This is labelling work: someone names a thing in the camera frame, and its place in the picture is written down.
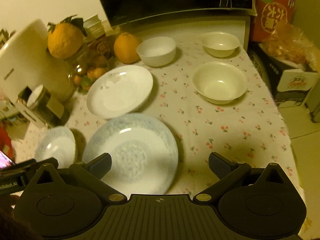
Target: fruit with leaves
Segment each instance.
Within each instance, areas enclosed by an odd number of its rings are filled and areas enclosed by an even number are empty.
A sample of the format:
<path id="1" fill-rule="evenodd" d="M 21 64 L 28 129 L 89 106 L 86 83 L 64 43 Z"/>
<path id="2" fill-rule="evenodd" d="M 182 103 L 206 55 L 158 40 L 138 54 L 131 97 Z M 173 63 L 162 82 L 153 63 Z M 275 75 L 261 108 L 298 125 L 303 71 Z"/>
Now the fruit with leaves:
<path id="1" fill-rule="evenodd" d="M 69 16 L 58 24 L 48 23 L 48 49 L 59 59 L 67 59 L 74 55 L 82 46 L 86 32 L 82 18 Z"/>

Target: white appliance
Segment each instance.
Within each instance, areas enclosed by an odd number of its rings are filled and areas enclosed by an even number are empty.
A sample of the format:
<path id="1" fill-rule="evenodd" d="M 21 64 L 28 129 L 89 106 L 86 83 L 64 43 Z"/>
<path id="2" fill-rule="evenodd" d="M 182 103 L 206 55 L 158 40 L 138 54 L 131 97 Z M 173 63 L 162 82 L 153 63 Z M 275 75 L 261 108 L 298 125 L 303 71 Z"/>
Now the white appliance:
<path id="1" fill-rule="evenodd" d="M 34 123 L 39 122 L 18 100 L 26 88 L 33 90 L 42 84 L 61 103 L 74 92 L 73 69 L 49 53 L 47 37 L 48 30 L 38 19 L 17 32 L 0 49 L 0 86 L 18 110 Z"/>

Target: red box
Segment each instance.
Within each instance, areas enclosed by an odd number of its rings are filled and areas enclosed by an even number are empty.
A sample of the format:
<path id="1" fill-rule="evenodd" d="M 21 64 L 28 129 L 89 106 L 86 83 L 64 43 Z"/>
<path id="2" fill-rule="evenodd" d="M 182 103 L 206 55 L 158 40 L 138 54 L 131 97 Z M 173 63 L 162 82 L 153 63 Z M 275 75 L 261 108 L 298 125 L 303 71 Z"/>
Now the red box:
<path id="1" fill-rule="evenodd" d="M 262 42 L 274 31 L 277 22 L 291 22 L 295 0 L 255 0 L 257 17 L 251 24 L 250 40 Z"/>

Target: tablecloth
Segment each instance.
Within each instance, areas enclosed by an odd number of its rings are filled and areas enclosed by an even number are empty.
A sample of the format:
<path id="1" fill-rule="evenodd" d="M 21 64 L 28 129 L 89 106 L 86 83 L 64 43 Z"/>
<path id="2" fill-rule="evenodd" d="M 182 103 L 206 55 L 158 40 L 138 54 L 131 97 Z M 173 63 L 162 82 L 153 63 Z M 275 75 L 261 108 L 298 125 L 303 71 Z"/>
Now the tablecloth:
<path id="1" fill-rule="evenodd" d="M 196 40 L 177 40 L 177 57 L 165 67 L 150 68 L 154 86 L 138 112 L 164 122 L 176 138 L 179 165 L 168 194 L 189 193 L 191 197 L 217 181 L 210 171 L 208 156 L 215 151 L 231 161 L 245 161 L 252 167 L 277 162 L 299 189 L 287 127 L 247 53 L 241 47 L 229 58 L 208 55 Z M 229 105 L 205 101 L 192 86 L 197 65 L 209 61 L 230 63 L 243 71 L 247 91 Z M 66 124 L 76 138 L 79 159 L 86 142 L 105 120 L 86 108 L 86 96 L 77 93 L 66 104 L 71 116 Z M 45 129 L 30 124 L 25 139 L 13 142 L 17 162 L 32 158 Z"/>

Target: white dish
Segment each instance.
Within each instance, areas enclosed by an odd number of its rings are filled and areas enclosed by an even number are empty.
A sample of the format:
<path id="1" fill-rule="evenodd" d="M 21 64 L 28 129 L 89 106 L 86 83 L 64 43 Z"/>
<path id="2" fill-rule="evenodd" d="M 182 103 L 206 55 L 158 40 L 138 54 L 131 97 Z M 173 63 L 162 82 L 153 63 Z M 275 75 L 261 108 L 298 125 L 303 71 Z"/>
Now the white dish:
<path id="1" fill-rule="evenodd" d="M 200 39 L 206 51 L 219 58 L 230 56 L 240 46 L 239 39 L 230 33 L 205 33 L 201 35 Z"/>
<path id="2" fill-rule="evenodd" d="M 192 84 L 207 101 L 217 105 L 228 104 L 247 90 L 242 71 L 224 62 L 201 64 L 195 70 Z"/>
<path id="3" fill-rule="evenodd" d="M 102 181 L 125 194 L 164 194 L 178 165 L 178 148 L 170 130 L 144 114 L 126 114 L 105 123 L 83 153 L 87 163 L 103 153 L 112 157 Z"/>
<path id="4" fill-rule="evenodd" d="M 126 65 L 108 71 L 90 87 L 87 108 L 105 119 L 138 109 L 153 86 L 151 73 L 143 67 Z"/>
<path id="5" fill-rule="evenodd" d="M 36 149 L 37 162 L 54 157 L 58 161 L 58 168 L 68 168 L 77 156 L 76 140 L 73 133 L 64 126 L 49 130 Z"/>
<path id="6" fill-rule="evenodd" d="M 173 38 L 155 37 L 142 42 L 137 47 L 137 53 L 146 65 L 159 67 L 174 59 L 176 46 Z"/>

